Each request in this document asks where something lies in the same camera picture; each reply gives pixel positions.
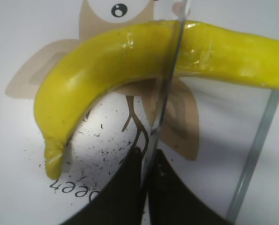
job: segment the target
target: owl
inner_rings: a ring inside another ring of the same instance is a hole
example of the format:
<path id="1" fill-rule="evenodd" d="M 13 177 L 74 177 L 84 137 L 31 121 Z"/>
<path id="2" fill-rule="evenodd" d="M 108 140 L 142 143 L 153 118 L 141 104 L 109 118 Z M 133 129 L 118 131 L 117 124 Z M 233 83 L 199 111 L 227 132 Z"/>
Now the owl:
<path id="1" fill-rule="evenodd" d="M 14 75 L 5 93 L 12 98 L 34 99 L 36 92 L 49 71 L 70 51 L 82 42 L 102 32 L 132 24 L 154 20 L 155 0 L 83 0 L 80 10 L 79 39 L 65 39 L 52 42 L 31 58 Z M 179 2 L 172 4 L 171 10 L 178 12 Z M 155 95 L 154 80 L 131 83 L 116 90 L 126 95 L 130 116 L 140 132 L 149 141 L 147 132 L 133 113 L 134 96 L 141 96 L 147 119 L 152 124 Z M 199 147 L 199 116 L 195 98 L 189 88 L 180 80 L 173 79 L 167 102 L 160 139 L 186 159 L 195 160 Z"/>

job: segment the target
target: banana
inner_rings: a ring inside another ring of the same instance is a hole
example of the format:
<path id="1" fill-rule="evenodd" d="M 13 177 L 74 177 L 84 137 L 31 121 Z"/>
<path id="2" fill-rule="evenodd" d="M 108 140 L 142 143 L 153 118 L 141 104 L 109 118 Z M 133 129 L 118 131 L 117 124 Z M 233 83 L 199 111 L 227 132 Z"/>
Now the banana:
<path id="1" fill-rule="evenodd" d="M 34 103 L 50 179 L 60 177 L 65 145 L 95 102 L 118 86 L 161 76 L 173 23 L 148 22 L 100 34 L 52 69 Z M 279 41 L 187 21 L 174 76 L 279 88 Z"/>

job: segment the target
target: metal blade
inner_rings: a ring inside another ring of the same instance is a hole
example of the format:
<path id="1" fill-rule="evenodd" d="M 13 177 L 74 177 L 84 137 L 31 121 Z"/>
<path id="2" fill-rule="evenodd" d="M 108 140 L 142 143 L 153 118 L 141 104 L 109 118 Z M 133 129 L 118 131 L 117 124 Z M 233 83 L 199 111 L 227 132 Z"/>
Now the metal blade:
<path id="1" fill-rule="evenodd" d="M 178 19 L 175 21 L 171 36 L 170 45 L 168 46 L 165 62 L 163 65 L 163 78 L 157 82 L 158 96 L 157 96 L 157 105 L 154 113 L 153 125 L 151 128 L 150 142 L 148 149 L 145 155 L 145 160 L 143 163 L 143 171 L 141 178 L 141 185 L 148 173 L 148 170 L 151 168 L 154 157 L 156 155 L 156 148 L 158 144 L 158 139 L 160 135 L 161 124 L 164 117 L 164 112 L 166 108 L 166 102 L 171 86 L 171 81 L 173 78 L 173 72 L 175 64 L 177 61 L 180 42 L 183 35 L 184 25 L 186 21 L 186 16 L 189 10 L 189 3 L 187 0 L 183 0 L 181 3 L 181 8 L 179 10 Z"/>

